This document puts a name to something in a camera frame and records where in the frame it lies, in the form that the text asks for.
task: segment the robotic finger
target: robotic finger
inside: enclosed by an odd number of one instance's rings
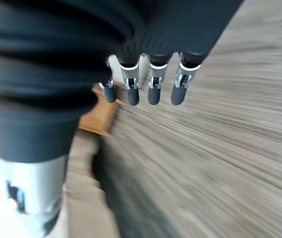
[[[162,83],[171,55],[156,56],[148,55],[150,65],[148,69],[149,93],[148,101],[151,105],[156,105],[160,101]]]
[[[180,62],[171,93],[171,102],[174,105],[180,105],[184,101],[189,83],[206,57],[207,55],[199,56],[193,53],[180,53]]]
[[[122,71],[123,81],[127,89],[129,104],[136,106],[140,101],[139,96],[139,55],[131,57],[116,56]]]

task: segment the robotic hand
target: robotic hand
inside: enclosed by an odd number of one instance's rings
[[[0,0],[0,166],[3,189],[35,233],[61,208],[67,156],[99,82],[115,101],[106,60],[121,64],[128,100],[139,102],[138,59],[150,61],[148,101],[160,100],[168,61],[180,53],[171,101],[189,82],[242,0]]]

